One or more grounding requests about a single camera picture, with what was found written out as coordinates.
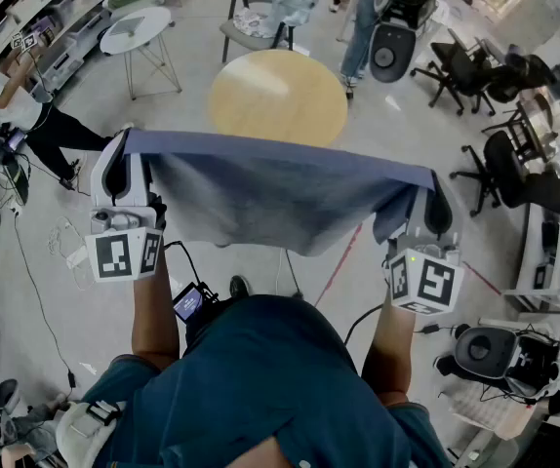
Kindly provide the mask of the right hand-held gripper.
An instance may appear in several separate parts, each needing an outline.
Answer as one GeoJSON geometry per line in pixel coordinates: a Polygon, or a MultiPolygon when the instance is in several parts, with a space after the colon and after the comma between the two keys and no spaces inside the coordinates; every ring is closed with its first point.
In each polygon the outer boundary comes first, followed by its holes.
{"type": "Polygon", "coordinates": [[[447,182],[432,173],[433,191],[420,187],[405,234],[389,244],[384,264],[393,307],[422,316],[452,313],[464,277],[460,266],[462,211],[447,182]],[[432,199],[432,232],[426,210],[432,199]]]}

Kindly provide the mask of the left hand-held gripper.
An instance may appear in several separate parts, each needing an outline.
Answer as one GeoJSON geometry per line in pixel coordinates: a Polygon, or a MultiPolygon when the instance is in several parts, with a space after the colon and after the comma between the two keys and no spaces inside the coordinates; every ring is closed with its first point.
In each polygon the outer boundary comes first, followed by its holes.
{"type": "Polygon", "coordinates": [[[91,198],[96,208],[90,213],[91,233],[85,242],[97,282],[152,276],[166,225],[162,203],[137,207],[149,203],[152,178],[142,155],[125,154],[127,136],[127,131],[117,133],[91,172],[91,198]]]}

